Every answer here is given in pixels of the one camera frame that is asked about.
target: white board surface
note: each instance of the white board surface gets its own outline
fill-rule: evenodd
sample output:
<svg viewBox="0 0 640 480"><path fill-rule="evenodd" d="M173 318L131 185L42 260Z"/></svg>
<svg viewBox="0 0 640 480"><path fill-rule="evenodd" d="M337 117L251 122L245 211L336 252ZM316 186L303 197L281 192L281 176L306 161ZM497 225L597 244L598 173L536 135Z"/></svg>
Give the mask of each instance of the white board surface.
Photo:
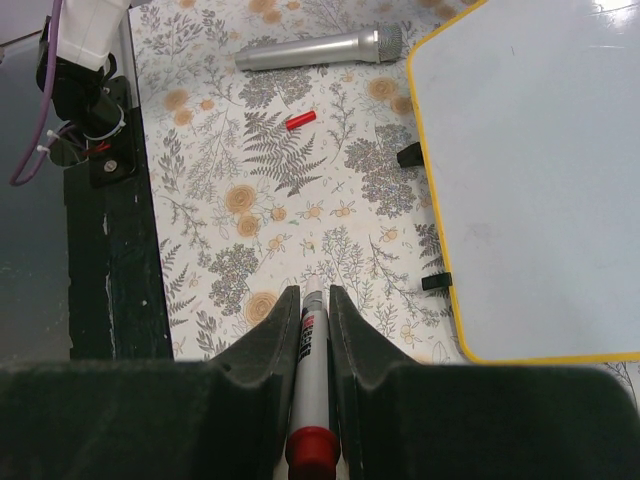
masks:
<svg viewBox="0 0 640 480"><path fill-rule="evenodd" d="M467 353L640 358L640 5L489 0L410 65Z"/></svg>

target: silver microphone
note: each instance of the silver microphone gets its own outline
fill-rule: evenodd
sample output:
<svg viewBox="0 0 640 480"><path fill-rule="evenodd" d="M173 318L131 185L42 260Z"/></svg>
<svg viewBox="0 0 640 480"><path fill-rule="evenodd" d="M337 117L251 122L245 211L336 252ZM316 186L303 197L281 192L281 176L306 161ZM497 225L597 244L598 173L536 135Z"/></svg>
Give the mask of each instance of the silver microphone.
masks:
<svg viewBox="0 0 640 480"><path fill-rule="evenodd" d="M367 27L358 32L248 48L235 54L240 70L317 65L319 63L385 62L402 52L402 31L396 24Z"/></svg>

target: floral pattern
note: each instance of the floral pattern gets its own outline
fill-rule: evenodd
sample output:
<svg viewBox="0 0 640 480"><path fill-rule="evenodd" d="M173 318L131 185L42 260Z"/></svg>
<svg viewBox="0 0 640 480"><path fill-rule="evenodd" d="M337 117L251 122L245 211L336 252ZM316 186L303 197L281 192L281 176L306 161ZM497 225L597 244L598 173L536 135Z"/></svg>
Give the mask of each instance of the floral pattern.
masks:
<svg viewBox="0 0 640 480"><path fill-rule="evenodd" d="M473 0L153 0L131 10L173 349L211 358L316 273L427 363L463 362L418 140L406 58ZM240 72L243 48L396 22L402 58ZM287 119L315 110L291 132ZM635 365L605 368L630 391Z"/></svg>

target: black clip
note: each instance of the black clip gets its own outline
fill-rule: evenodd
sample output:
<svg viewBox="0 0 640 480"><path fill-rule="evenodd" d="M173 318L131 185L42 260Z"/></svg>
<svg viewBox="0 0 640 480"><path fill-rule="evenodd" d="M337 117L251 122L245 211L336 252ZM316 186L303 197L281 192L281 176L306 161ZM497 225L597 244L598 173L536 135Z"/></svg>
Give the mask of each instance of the black clip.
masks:
<svg viewBox="0 0 640 480"><path fill-rule="evenodd" d="M422 279L422 290L435 290L437 288L447 288L453 285L453 279L449 272L436 273Z"/></svg>
<svg viewBox="0 0 640 480"><path fill-rule="evenodd" d="M404 150L401 150L397 153L396 158L398 159L400 168L424 166L420 142L413 143Z"/></svg>

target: red marker cap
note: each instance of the red marker cap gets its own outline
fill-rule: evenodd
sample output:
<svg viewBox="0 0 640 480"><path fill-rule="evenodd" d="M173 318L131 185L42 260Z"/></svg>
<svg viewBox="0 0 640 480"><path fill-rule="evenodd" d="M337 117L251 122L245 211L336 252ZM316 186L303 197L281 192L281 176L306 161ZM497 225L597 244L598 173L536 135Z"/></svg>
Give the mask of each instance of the red marker cap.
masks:
<svg viewBox="0 0 640 480"><path fill-rule="evenodd" d="M293 130L294 128L301 127L316 119L316 112L311 110L310 112L303 113L302 115L287 120L287 130Z"/></svg>
<svg viewBox="0 0 640 480"><path fill-rule="evenodd" d="M285 457L289 480L335 480L340 442L331 430L303 427L289 436Z"/></svg>

